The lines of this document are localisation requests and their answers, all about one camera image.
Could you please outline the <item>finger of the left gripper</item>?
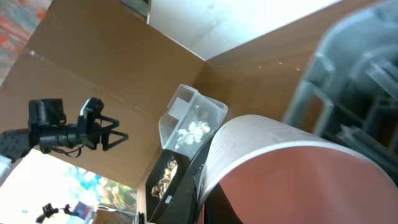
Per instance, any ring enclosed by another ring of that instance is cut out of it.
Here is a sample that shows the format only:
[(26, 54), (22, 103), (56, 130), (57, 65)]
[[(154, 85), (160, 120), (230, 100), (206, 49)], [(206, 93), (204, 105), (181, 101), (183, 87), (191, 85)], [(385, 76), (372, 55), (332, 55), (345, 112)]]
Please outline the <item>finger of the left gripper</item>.
[(128, 134), (119, 131), (110, 130), (106, 133), (103, 133), (101, 135), (102, 150), (108, 151), (113, 147), (117, 146), (118, 144), (127, 141), (128, 138), (129, 138)]
[(99, 132), (100, 133), (110, 133), (115, 128), (119, 127), (119, 120), (99, 115), (98, 119), (100, 120), (99, 124)]

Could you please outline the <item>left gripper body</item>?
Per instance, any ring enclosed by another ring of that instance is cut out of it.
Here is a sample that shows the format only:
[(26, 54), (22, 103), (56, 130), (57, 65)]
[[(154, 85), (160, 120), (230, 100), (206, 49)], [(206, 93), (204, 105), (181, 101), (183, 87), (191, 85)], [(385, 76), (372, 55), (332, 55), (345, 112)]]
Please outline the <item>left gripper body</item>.
[(81, 153), (83, 147), (95, 150), (100, 142), (99, 126), (96, 122), (104, 103), (93, 99), (93, 120), (84, 123), (67, 124), (61, 99), (39, 100), (39, 148), (44, 154), (52, 151), (61, 154)]

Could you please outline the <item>nut shell food scraps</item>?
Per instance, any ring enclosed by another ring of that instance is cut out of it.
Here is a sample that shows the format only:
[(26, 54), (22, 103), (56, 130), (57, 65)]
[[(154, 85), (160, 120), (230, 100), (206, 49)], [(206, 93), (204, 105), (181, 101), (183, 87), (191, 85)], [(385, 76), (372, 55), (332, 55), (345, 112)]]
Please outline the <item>nut shell food scraps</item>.
[(174, 176), (177, 173), (178, 164), (176, 160), (168, 161), (167, 167), (164, 169), (164, 173), (155, 186), (151, 189), (151, 195), (162, 199), (170, 186)]

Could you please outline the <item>white tissue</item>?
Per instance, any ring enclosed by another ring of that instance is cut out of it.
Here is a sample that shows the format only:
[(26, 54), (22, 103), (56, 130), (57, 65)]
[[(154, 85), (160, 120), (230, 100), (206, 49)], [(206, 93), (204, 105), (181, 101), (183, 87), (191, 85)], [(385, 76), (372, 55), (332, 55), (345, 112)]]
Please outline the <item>white tissue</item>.
[(178, 149), (183, 144), (192, 145), (193, 143), (201, 142), (203, 137), (209, 133), (210, 130), (207, 122), (191, 122), (188, 129), (179, 129), (177, 131), (178, 139), (175, 148)]

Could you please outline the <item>pink plastic cup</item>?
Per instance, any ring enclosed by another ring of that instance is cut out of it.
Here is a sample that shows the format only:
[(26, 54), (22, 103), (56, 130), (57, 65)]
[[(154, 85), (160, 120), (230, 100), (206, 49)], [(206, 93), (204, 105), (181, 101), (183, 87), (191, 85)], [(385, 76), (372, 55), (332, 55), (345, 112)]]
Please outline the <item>pink plastic cup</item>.
[(217, 187), (243, 223), (397, 222), (397, 186), (375, 162), (254, 114), (214, 135), (200, 203)]

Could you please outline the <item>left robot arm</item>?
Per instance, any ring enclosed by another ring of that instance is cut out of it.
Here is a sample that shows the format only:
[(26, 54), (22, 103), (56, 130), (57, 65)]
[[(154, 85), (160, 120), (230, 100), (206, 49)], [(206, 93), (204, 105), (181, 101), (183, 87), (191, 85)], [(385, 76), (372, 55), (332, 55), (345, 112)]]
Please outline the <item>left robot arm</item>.
[(42, 154), (56, 152), (77, 158), (85, 147), (94, 151), (101, 144), (102, 150), (108, 151), (127, 141), (128, 134), (115, 130), (119, 120), (103, 116), (103, 108), (99, 98), (89, 98), (79, 112), (77, 123), (67, 124), (62, 99), (29, 101), (28, 127), (1, 133), (1, 183), (36, 146)]

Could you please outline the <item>clear plastic waste bin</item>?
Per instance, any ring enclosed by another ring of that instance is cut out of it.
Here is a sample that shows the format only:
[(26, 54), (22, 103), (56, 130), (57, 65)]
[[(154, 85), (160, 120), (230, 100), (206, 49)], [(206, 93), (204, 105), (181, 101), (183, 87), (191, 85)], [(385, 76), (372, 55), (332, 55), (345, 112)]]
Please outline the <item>clear plastic waste bin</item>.
[(162, 149), (193, 158), (221, 126), (227, 112), (226, 104), (179, 85), (159, 120)]

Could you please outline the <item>grey dishwasher rack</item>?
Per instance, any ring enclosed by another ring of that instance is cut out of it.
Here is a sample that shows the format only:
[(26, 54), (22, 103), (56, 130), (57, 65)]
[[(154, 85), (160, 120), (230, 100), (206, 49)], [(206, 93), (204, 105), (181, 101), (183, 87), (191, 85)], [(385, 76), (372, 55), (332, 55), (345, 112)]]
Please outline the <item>grey dishwasher rack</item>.
[(397, 2), (337, 22), (320, 41), (284, 115), (299, 127), (317, 97), (314, 135), (363, 154), (397, 180)]

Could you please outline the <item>black rectangular tray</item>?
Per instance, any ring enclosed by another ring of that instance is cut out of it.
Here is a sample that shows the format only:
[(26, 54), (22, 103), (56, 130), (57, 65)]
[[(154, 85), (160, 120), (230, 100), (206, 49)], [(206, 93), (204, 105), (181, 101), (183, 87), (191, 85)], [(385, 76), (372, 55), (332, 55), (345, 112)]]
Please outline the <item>black rectangular tray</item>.
[(155, 223), (164, 214), (184, 177), (190, 159), (164, 149), (146, 180), (146, 219)]

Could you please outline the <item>round black serving tray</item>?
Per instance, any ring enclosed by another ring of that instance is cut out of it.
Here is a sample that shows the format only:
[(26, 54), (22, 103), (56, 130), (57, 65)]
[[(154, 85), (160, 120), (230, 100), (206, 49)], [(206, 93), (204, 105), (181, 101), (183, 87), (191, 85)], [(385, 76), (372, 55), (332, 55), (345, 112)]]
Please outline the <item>round black serving tray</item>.
[(213, 191), (208, 191), (207, 198), (203, 203), (199, 201), (202, 189), (200, 178), (212, 140), (209, 138), (191, 160), (171, 203), (157, 224), (188, 224), (198, 223), (199, 220), (203, 220), (206, 224), (216, 223), (215, 204), (210, 202), (210, 199), (213, 198)]

